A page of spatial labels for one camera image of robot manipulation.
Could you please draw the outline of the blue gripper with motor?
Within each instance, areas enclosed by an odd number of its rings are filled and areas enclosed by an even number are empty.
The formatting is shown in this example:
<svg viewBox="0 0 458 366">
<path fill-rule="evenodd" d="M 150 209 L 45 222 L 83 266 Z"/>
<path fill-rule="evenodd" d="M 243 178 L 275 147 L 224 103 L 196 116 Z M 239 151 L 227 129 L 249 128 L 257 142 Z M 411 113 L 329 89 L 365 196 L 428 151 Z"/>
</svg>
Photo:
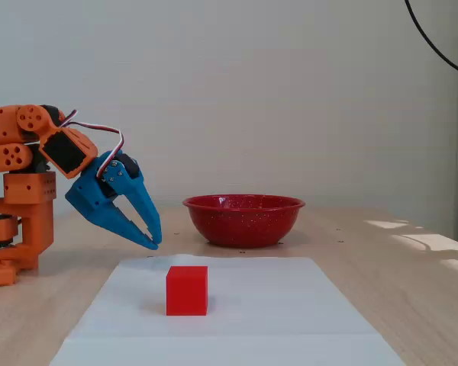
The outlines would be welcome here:
<svg viewBox="0 0 458 366">
<path fill-rule="evenodd" d="M 80 174 L 65 197 L 90 223 L 144 248 L 157 250 L 162 242 L 160 215 L 144 185 L 137 161 L 121 150 L 105 170 L 105 178 L 96 176 L 110 151 L 104 152 Z M 150 235 L 139 229 L 114 204 L 125 196 L 143 219 Z"/>
</svg>

